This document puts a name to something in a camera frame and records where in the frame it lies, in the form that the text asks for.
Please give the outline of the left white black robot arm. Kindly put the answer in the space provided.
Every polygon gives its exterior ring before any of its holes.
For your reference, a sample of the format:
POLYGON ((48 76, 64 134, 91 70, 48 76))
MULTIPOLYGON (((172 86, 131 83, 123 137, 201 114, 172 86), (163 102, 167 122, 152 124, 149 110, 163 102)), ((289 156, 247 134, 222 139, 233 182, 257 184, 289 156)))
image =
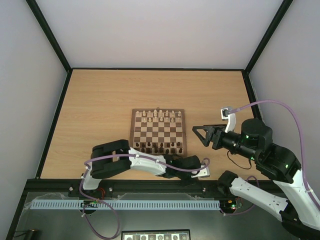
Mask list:
POLYGON ((81 177, 82 189, 96 190, 101 180, 131 169, 166 179, 176 177, 188 183, 210 175, 208 166, 195 155, 182 157, 163 147, 159 147, 158 152, 160 155, 150 154, 147 149, 136 150, 124 139, 96 145, 92 148, 90 160, 84 163, 86 171, 81 177))

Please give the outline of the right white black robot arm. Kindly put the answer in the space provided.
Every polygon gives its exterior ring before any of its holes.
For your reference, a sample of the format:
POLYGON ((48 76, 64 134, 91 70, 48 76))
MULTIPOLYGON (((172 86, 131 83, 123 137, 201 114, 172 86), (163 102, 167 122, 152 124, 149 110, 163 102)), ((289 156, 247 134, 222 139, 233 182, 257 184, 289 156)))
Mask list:
POLYGON ((193 132, 202 144, 212 149, 226 149, 254 161, 256 169, 273 181, 285 194, 277 197, 249 184, 237 174, 226 170, 217 181, 224 195, 241 197, 277 218, 284 229, 304 240, 320 238, 318 200, 309 196, 303 182, 302 165, 295 154, 273 142, 273 131, 262 120, 251 118, 241 125, 241 132, 226 132, 226 125, 194 126, 193 132))

